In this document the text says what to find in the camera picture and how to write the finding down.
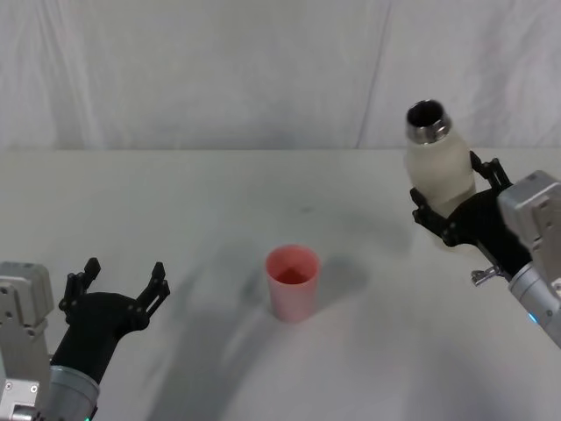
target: metal bottle cap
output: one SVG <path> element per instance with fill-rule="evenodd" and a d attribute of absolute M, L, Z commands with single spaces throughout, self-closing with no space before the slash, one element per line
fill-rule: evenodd
<path fill-rule="evenodd" d="M 434 99 L 420 101 L 407 112 L 407 137 L 419 145 L 445 138 L 451 128 L 452 120 Z"/>

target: bottle opening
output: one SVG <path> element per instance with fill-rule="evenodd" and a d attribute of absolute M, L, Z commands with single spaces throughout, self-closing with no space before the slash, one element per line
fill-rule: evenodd
<path fill-rule="evenodd" d="M 421 101 L 411 107 L 407 121 L 414 127 L 431 127 L 444 118 L 444 107 L 434 99 Z"/>

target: metal screw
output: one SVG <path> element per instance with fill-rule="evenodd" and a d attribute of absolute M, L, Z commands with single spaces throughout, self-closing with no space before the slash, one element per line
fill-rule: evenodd
<path fill-rule="evenodd" d="M 472 271 L 472 282 L 473 285 L 478 287 L 484 282 L 487 282 L 495 276 L 504 276 L 504 274 L 495 266 L 490 267 L 486 270 L 473 270 Z"/>

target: pink cup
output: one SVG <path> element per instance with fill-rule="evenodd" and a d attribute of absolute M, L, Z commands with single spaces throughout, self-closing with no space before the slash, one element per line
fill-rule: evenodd
<path fill-rule="evenodd" d="M 271 303 L 277 318 L 297 323 L 314 313 L 320 260 L 307 247 L 281 246 L 266 258 Z"/>

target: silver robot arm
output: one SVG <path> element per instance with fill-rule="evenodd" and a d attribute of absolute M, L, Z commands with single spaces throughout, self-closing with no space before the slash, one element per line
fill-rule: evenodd
<path fill-rule="evenodd" d="M 536 171 L 504 190 L 498 202 L 505 225 L 532 258 L 508 289 L 561 347 L 561 183 Z"/>
<path fill-rule="evenodd" d="M 31 420 L 51 380 L 46 316 L 53 309 L 49 274 L 30 263 L 0 264 L 0 352 L 5 382 L 0 420 Z"/>
<path fill-rule="evenodd" d="M 53 358 L 47 354 L 46 316 L 53 309 L 49 274 L 31 263 L 0 263 L 0 353 L 6 380 L 0 421 L 90 421 L 99 383 L 118 341 L 148 327 L 169 287 L 161 262 L 137 298 L 96 292 L 96 258 L 70 274 L 59 308 L 69 325 Z"/>

